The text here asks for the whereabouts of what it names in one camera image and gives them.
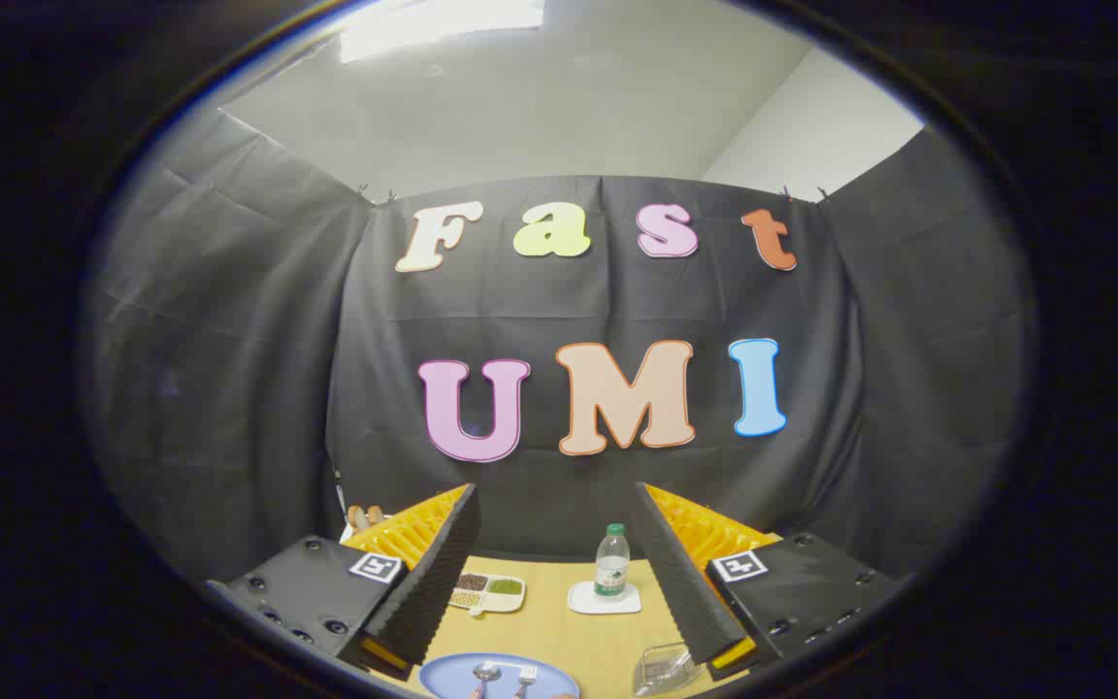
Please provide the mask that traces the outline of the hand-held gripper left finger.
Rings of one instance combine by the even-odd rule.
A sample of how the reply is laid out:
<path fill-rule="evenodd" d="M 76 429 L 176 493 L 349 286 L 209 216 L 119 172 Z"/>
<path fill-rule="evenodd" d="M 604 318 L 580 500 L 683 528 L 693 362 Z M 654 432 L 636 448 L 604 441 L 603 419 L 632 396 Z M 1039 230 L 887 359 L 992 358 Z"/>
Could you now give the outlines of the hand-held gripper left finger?
<path fill-rule="evenodd" d="M 268 648 L 337 682 L 407 680 L 438 633 L 480 522 L 462 483 L 349 537 L 307 535 L 205 596 Z"/>

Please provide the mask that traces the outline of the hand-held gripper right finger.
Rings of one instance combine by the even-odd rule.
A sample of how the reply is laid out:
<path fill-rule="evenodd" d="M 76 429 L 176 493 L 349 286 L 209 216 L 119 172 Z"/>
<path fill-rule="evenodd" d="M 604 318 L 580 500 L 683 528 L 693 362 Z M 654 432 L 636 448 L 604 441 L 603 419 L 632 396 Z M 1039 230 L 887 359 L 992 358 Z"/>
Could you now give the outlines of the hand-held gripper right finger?
<path fill-rule="evenodd" d="M 815 533 L 764 533 L 652 483 L 634 491 L 636 544 L 689 655 L 719 680 L 825 645 L 900 588 Z"/>

